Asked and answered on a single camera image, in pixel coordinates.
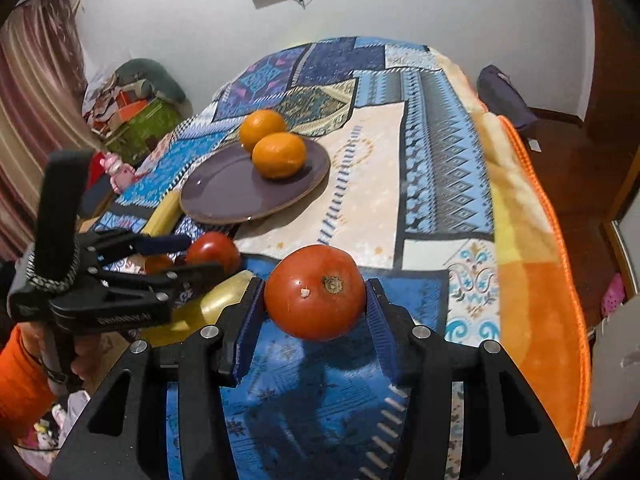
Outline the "orange sleeve forearm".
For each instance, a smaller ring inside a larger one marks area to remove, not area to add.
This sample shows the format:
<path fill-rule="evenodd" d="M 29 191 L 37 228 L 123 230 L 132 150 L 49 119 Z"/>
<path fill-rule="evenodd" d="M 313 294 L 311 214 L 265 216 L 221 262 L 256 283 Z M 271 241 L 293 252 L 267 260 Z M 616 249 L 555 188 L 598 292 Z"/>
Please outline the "orange sleeve forearm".
<path fill-rule="evenodd" d="M 47 375 L 26 351 L 20 326 L 14 326 L 1 351 L 1 433 L 25 437 L 55 401 Z"/>

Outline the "left hand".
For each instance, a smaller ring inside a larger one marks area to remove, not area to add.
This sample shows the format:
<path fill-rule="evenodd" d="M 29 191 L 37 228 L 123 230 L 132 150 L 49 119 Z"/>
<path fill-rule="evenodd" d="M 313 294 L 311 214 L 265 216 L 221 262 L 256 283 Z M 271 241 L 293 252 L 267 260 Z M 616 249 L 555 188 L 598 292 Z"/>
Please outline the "left hand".
<path fill-rule="evenodd" d="M 43 322 L 20 323 L 21 343 L 55 394 L 75 392 L 100 367 L 101 336 L 74 336 Z"/>

